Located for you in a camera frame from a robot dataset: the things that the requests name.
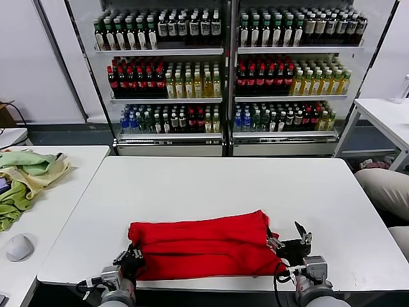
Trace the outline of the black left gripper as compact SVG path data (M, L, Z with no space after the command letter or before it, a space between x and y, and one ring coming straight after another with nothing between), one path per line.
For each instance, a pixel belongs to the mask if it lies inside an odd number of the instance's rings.
M121 252L113 260L113 265L120 265L122 276L132 282L136 282L146 270L146 262L140 247L132 243L128 246L128 251Z

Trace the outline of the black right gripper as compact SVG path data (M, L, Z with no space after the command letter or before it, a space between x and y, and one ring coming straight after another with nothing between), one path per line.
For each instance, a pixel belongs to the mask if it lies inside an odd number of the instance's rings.
M312 233L295 221L295 226L301 239L280 241L279 235L266 228L266 243L281 259L286 259L290 266L303 264L303 259L311 252Z

